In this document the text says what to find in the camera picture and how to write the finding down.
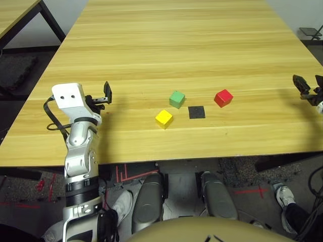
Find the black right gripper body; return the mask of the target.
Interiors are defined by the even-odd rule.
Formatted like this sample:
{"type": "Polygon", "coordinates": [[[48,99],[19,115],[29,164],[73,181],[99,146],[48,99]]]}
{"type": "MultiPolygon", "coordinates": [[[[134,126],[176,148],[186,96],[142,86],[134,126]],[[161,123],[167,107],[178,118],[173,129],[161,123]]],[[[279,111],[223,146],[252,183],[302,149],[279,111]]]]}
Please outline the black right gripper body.
{"type": "Polygon", "coordinates": [[[300,99],[307,100],[311,106],[318,106],[322,102],[322,87],[314,89],[314,94],[310,94],[309,90],[301,93],[300,99]]]}

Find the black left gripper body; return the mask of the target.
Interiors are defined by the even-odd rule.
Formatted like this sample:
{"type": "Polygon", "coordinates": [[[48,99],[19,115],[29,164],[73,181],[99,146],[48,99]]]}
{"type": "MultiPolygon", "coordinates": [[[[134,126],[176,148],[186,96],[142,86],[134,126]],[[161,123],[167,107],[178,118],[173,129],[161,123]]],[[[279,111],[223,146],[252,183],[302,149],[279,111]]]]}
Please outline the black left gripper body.
{"type": "Polygon", "coordinates": [[[111,103],[111,96],[106,96],[102,98],[92,98],[91,95],[86,95],[85,102],[93,112],[100,113],[101,110],[105,110],[105,103],[111,103]]]}

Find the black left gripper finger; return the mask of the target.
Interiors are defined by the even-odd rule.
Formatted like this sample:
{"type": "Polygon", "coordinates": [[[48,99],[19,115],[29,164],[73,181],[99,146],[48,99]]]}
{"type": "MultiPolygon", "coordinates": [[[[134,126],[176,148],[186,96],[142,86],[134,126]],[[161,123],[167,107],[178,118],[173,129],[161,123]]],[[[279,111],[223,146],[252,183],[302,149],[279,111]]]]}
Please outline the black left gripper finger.
{"type": "Polygon", "coordinates": [[[103,92],[105,95],[105,97],[104,97],[105,103],[111,103],[112,102],[112,91],[111,91],[108,81],[106,81],[104,84],[103,92]]]}

